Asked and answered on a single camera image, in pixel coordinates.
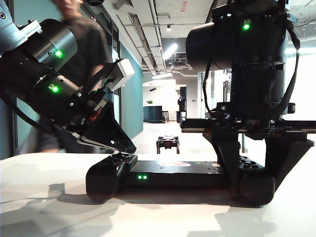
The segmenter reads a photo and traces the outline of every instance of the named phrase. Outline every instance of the gray t-shirt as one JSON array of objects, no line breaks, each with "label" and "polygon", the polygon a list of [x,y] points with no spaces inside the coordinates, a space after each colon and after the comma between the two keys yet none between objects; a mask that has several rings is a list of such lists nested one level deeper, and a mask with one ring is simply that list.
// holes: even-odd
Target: gray t-shirt
[{"label": "gray t-shirt", "polygon": [[77,86],[83,86],[91,77],[94,66],[112,62],[105,33],[96,22],[83,16],[63,23],[74,34],[78,50],[59,73]]}]

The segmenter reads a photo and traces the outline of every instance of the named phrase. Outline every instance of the track light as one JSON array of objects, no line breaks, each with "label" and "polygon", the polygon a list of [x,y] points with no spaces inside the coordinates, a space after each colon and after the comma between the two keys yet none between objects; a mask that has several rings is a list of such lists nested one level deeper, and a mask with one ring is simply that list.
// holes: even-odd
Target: track light
[{"label": "track light", "polygon": [[174,43],[173,45],[170,46],[169,49],[163,54],[163,59],[166,60],[171,57],[171,55],[177,50],[178,44]]}]

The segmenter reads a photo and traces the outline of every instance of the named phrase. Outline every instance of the small robot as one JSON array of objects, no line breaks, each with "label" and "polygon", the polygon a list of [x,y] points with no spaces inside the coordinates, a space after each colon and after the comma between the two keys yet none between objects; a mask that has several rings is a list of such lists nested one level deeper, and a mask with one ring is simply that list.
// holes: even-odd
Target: small robot
[{"label": "small robot", "polygon": [[172,147],[177,148],[177,154],[180,154],[179,146],[179,137],[173,137],[173,136],[163,136],[159,137],[158,141],[156,141],[157,145],[157,154],[160,154],[160,147],[164,147],[165,149],[171,149]]}]

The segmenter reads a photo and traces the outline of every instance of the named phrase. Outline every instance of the black cable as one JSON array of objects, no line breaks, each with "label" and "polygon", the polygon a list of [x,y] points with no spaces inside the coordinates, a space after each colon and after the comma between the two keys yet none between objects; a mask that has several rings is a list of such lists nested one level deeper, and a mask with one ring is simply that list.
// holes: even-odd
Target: black cable
[{"label": "black cable", "polygon": [[300,24],[300,25],[294,25],[294,26],[306,26],[308,25],[309,23],[311,23],[312,21],[316,20],[316,17],[313,18],[312,20],[310,20],[308,23],[305,23],[305,24]]},{"label": "black cable", "polygon": [[296,82],[296,76],[297,76],[297,69],[298,69],[298,62],[299,62],[299,58],[300,58],[300,53],[299,53],[299,49],[301,48],[301,42],[300,40],[297,38],[297,35],[294,32],[294,25],[292,22],[288,21],[287,25],[286,25],[287,30],[290,33],[292,42],[294,44],[294,47],[296,49],[296,63],[295,63],[295,70],[294,70],[294,74],[292,76],[292,79],[286,89],[286,92],[282,98],[282,101],[280,102],[280,104],[273,110],[275,112],[275,114],[280,115],[284,112],[284,110],[286,110],[286,108],[288,107],[288,104],[290,102],[293,90],[294,90],[294,86],[295,86],[295,82]]},{"label": "black cable", "polygon": [[208,79],[208,75],[209,75],[209,70],[211,68],[211,64],[212,64],[212,60],[213,58],[211,57],[209,59],[209,61],[207,62],[207,67],[206,67],[206,71],[205,71],[205,76],[204,76],[204,81],[203,81],[203,85],[202,85],[202,89],[203,89],[203,94],[204,94],[204,101],[205,101],[205,107],[207,109],[208,114],[211,116],[211,110],[209,109],[208,103],[207,103],[207,95],[206,95],[206,81]]},{"label": "black cable", "polygon": [[16,104],[12,101],[10,96],[7,94],[6,90],[0,86],[0,98],[5,102],[6,105],[8,105],[21,119],[23,119],[25,122],[27,122],[29,125],[33,126],[34,128],[37,128],[39,130],[44,131],[45,133],[51,134],[54,132],[54,130],[47,130],[44,127],[42,127],[40,124],[29,118],[25,113],[23,113]]}]

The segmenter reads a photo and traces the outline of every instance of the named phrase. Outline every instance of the red sticker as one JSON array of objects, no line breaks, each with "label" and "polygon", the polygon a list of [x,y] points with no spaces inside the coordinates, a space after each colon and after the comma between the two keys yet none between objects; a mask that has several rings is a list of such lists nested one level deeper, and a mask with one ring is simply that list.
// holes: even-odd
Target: red sticker
[{"label": "red sticker", "polygon": [[181,162],[181,161],[161,161],[157,162],[157,164],[164,166],[164,167],[188,167],[191,166],[189,163]]}]

